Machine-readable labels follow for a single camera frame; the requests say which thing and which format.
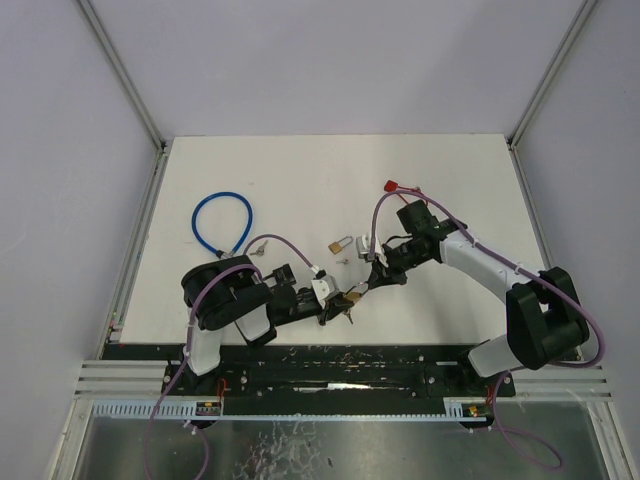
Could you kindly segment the blue lock keys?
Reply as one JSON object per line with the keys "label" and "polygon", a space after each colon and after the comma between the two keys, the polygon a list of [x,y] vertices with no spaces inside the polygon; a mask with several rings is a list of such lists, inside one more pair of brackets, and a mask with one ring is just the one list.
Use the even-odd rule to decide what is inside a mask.
{"label": "blue lock keys", "polygon": [[253,252],[250,253],[250,255],[262,257],[265,254],[265,249],[267,244],[268,244],[268,241],[264,240]]}

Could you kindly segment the red cable padlock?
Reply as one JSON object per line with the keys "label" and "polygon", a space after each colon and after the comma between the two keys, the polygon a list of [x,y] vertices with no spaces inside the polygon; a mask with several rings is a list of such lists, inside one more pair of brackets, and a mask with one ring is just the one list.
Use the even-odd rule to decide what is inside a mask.
{"label": "red cable padlock", "polygon": [[404,202],[405,205],[407,205],[409,201],[403,195],[403,192],[414,192],[414,193],[421,192],[421,189],[419,187],[403,186],[395,182],[394,180],[387,180],[386,183],[384,184],[383,189],[386,193],[395,193]]}

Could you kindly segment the large brass padlock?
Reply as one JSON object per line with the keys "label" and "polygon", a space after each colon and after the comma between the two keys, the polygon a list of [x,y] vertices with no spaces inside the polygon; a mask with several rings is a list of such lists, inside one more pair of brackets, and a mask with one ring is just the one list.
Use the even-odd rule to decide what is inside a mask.
{"label": "large brass padlock", "polygon": [[367,293],[367,291],[368,291],[368,284],[366,282],[360,282],[354,285],[353,287],[351,287],[345,293],[345,298],[349,302],[356,304],[359,300],[362,299],[362,297]]}

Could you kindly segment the blue cable lock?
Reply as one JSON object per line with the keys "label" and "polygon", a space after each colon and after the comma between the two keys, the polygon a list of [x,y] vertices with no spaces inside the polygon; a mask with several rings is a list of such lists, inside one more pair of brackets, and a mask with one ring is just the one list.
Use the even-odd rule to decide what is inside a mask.
{"label": "blue cable lock", "polygon": [[221,191],[200,200],[191,215],[195,241],[208,255],[229,258],[240,253],[254,221],[249,200],[236,192]]}

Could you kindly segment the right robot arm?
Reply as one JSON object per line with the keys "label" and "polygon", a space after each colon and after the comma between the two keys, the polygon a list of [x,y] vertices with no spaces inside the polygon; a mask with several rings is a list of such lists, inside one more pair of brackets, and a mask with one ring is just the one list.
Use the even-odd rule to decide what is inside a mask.
{"label": "right robot arm", "polygon": [[506,309],[506,333],[473,347],[467,362],[481,378],[507,370],[538,370],[590,337],[571,276],[554,267],[537,274],[479,244],[458,220],[439,220],[421,200],[396,212],[405,240],[395,247],[369,234],[356,239],[358,257],[371,265],[370,290],[404,285],[407,272],[435,261],[467,275]]}

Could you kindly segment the black padlock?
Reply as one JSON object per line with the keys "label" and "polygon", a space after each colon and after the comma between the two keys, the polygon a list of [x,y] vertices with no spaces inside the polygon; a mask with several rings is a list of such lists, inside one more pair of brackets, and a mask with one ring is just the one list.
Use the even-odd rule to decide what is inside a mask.
{"label": "black padlock", "polygon": [[269,277],[273,279],[277,285],[293,286],[296,284],[295,275],[289,264],[284,264],[274,269]]}

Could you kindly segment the small brass padlock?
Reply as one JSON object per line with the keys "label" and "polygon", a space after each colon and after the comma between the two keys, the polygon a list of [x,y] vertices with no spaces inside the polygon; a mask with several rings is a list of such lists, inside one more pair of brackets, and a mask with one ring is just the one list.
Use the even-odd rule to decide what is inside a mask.
{"label": "small brass padlock", "polygon": [[337,255],[340,252],[342,252],[347,246],[349,246],[350,244],[352,244],[354,241],[354,238],[350,235],[345,236],[339,240],[336,240],[332,243],[330,243],[328,245],[328,249],[329,251],[333,254],[333,255]]}

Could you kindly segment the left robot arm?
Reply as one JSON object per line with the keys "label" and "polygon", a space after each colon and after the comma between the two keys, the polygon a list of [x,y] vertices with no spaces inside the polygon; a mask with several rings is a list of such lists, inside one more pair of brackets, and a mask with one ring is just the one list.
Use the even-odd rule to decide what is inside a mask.
{"label": "left robot arm", "polygon": [[284,264],[263,276],[247,255],[195,267],[181,280],[189,311],[183,361],[201,377],[221,363],[222,332],[234,325],[245,343],[259,348],[277,337],[278,326],[314,317],[324,326],[347,315],[355,302],[340,291],[335,278],[313,266],[309,287],[296,289]]}

